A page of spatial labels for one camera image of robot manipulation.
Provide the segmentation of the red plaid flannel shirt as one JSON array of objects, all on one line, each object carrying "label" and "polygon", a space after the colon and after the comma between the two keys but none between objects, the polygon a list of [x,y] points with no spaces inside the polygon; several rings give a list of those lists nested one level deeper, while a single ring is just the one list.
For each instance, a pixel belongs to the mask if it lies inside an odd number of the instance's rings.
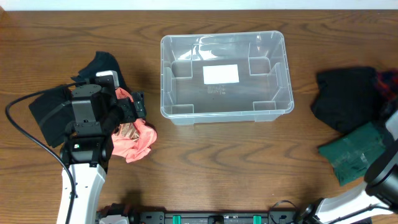
[{"label": "red plaid flannel shirt", "polygon": [[386,101],[396,100],[397,70],[389,70],[377,73],[375,87]]}]

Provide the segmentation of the black garment with strap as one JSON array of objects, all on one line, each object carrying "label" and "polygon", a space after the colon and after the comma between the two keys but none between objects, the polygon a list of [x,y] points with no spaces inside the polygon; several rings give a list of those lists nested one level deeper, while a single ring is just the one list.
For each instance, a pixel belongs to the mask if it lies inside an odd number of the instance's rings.
[{"label": "black garment with strap", "polygon": [[71,100],[71,91],[63,87],[43,93],[29,105],[47,144],[52,148],[64,142],[65,128],[75,119]]}]

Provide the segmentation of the clear plastic storage bin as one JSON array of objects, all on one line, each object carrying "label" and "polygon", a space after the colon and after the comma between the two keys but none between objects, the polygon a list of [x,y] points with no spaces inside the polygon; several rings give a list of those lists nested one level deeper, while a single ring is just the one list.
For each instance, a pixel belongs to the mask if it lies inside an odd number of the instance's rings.
[{"label": "clear plastic storage bin", "polygon": [[[166,35],[160,62],[160,112],[175,125],[274,121],[294,109],[279,31]],[[204,84],[203,67],[234,64],[239,83]]]}]

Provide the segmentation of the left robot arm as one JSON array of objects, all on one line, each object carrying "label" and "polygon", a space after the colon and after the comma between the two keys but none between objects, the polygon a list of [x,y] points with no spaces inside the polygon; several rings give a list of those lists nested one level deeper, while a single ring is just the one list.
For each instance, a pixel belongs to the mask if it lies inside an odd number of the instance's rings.
[{"label": "left robot arm", "polygon": [[60,151],[64,168],[57,223],[94,223],[114,149],[111,136],[120,124],[146,116],[144,94],[117,98],[114,78],[107,75],[76,87],[71,104],[75,119]]}]

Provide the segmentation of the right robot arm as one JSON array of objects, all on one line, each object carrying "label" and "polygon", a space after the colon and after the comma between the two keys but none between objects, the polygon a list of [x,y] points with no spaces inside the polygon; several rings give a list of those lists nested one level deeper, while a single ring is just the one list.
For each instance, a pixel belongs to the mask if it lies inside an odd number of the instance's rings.
[{"label": "right robot arm", "polygon": [[345,224],[397,213],[397,141],[370,166],[364,182],[333,198],[321,198],[296,223]]}]

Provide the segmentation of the pink printed shirt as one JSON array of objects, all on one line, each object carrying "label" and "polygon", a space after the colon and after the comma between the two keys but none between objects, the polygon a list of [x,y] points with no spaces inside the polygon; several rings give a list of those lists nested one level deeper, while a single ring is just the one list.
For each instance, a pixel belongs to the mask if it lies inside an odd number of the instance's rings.
[{"label": "pink printed shirt", "polygon": [[150,153],[150,146],[157,140],[157,132],[142,118],[133,123],[120,124],[112,135],[112,155],[124,157],[127,163],[138,161]]}]

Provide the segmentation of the dark navy garment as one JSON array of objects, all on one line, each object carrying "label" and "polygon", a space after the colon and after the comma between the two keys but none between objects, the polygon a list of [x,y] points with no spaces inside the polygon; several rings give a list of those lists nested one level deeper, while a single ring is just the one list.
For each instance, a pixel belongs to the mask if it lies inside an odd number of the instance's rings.
[{"label": "dark navy garment", "polygon": [[109,52],[97,51],[94,59],[82,68],[78,75],[71,77],[75,82],[83,82],[88,78],[94,78],[98,72],[112,70],[118,74],[119,86],[124,90],[130,90],[126,85],[121,69],[116,58]]}]

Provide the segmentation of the dark green garment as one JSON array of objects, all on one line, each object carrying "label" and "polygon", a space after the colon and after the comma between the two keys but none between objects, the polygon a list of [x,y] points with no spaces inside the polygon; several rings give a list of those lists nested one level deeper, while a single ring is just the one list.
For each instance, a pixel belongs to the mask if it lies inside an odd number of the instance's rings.
[{"label": "dark green garment", "polygon": [[394,142],[384,127],[368,122],[318,148],[327,159],[341,186],[365,175],[370,165]]}]

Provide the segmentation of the large black garment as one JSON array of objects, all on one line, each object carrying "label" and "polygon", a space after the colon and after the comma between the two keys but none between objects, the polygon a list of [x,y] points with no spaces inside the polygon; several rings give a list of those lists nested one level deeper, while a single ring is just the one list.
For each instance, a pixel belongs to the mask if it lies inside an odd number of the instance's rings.
[{"label": "large black garment", "polygon": [[374,87],[377,71],[351,67],[317,73],[319,93],[311,111],[320,121],[342,134],[378,118],[382,96]]}]

